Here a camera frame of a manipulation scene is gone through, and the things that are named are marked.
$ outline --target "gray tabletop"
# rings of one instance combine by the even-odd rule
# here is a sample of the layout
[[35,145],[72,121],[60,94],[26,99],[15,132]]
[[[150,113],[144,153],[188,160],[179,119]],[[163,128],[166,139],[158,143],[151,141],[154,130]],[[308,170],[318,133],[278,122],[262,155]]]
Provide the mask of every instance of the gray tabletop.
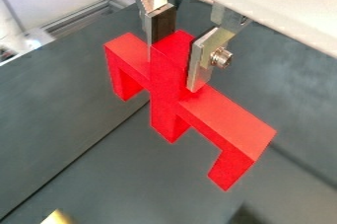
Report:
[[[199,35],[212,25],[210,11],[184,0],[178,26]],[[100,27],[115,19],[123,31],[127,20],[116,19],[134,13],[127,19],[136,20],[138,9],[122,13]],[[234,65],[215,72],[211,84],[279,131],[274,147],[232,190],[224,193],[207,179],[219,150],[194,130],[168,145],[150,128],[144,108],[5,223],[39,223],[56,208],[79,223],[226,223],[243,201],[272,223],[334,223],[336,59],[259,24],[239,34],[231,49]]]
[[143,35],[136,16],[107,16],[0,67],[0,219],[148,101],[115,97],[103,51]]

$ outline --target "metal frame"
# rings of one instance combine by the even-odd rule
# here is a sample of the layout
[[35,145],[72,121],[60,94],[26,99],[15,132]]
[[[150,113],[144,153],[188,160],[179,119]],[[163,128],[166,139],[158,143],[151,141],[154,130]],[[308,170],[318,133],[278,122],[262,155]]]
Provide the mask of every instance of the metal frame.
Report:
[[13,7],[13,5],[11,5],[11,3],[10,3],[10,1],[9,1],[9,0],[3,0],[3,2],[5,2],[6,6],[7,6],[7,9],[9,9],[11,15],[13,15],[13,18],[14,18],[15,21],[16,21],[16,24],[18,24],[18,26],[19,26],[19,29],[24,32],[24,31],[26,31],[26,27],[24,27],[24,25],[23,25],[22,20],[20,20],[19,17],[18,17],[16,11],[15,11],[15,9],[14,9],[14,7]]
[[151,60],[151,45],[175,32],[176,7],[170,0],[136,0],[136,3],[147,33]]
[[116,0],[103,0],[43,25],[43,29],[46,29],[54,36],[63,37],[98,20],[102,15],[119,11],[124,7],[126,6],[119,4]]

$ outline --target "bolt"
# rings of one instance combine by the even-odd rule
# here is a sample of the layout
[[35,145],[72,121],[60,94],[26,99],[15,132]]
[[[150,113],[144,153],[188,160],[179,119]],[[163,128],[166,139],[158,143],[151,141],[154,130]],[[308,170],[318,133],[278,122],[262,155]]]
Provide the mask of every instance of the bolt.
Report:
[[248,22],[248,17],[243,15],[240,25],[244,26]]
[[230,52],[224,47],[219,47],[211,54],[211,64],[224,69],[232,62],[234,53]]

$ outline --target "red t-shaped object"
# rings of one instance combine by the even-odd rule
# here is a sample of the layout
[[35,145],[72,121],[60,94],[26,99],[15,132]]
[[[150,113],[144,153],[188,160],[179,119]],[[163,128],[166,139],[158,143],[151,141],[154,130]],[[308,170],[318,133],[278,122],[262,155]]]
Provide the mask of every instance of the red t-shaped object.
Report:
[[228,189],[266,150],[276,131],[211,86],[196,93],[186,88],[190,45],[194,36],[178,31],[152,46],[132,34],[106,43],[115,93],[128,101],[151,92],[152,127],[170,143],[192,126],[220,148],[208,177]]

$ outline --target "red block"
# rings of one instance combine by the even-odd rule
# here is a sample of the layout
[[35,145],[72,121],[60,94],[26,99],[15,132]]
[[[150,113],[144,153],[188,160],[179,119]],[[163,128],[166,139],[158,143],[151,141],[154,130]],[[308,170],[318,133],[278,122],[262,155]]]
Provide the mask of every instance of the red block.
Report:
[[208,174],[228,189],[259,160],[276,131],[211,86],[196,93],[186,88],[190,46],[194,36],[183,31],[152,46],[132,34],[106,43],[115,93],[127,101],[144,89],[151,92],[152,127],[170,143],[192,126],[220,148]]

